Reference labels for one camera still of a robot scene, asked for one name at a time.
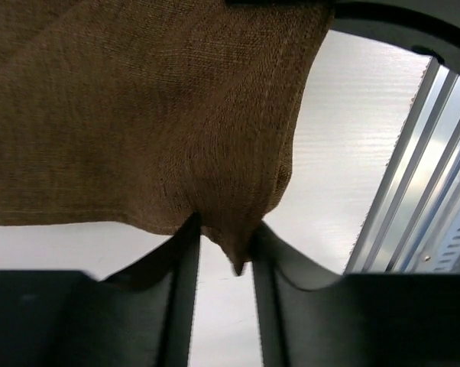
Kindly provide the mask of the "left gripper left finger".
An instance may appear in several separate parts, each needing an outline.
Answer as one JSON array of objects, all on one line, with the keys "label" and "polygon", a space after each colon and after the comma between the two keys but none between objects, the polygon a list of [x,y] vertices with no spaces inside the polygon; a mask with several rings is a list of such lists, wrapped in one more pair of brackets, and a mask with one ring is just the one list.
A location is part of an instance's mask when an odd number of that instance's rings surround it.
[{"label": "left gripper left finger", "polygon": [[200,233],[194,213],[162,245],[103,281],[115,315],[108,350],[116,366],[188,364]]}]

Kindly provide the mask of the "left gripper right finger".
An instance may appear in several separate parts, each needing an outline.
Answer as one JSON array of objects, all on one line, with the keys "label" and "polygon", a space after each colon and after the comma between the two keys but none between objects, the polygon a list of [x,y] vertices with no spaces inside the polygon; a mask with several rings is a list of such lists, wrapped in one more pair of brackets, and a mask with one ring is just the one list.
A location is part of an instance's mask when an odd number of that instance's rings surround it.
[{"label": "left gripper right finger", "polygon": [[265,366],[347,366],[348,290],[261,223],[251,241]]}]

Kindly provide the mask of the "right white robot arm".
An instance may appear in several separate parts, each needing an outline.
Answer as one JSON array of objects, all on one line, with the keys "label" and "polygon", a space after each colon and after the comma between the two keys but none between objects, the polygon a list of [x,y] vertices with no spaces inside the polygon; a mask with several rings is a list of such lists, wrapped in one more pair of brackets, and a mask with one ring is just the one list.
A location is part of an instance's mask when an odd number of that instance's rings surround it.
[{"label": "right white robot arm", "polygon": [[460,1],[324,1],[331,29],[432,57],[460,76]]}]

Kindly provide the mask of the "brown cloth napkin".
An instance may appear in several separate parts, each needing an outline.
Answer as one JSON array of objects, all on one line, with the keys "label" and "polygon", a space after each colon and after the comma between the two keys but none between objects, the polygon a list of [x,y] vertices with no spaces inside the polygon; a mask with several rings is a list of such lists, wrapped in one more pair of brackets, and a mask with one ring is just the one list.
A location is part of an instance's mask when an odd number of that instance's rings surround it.
[{"label": "brown cloth napkin", "polygon": [[0,226],[193,213],[240,273],[280,202],[329,1],[0,1]]}]

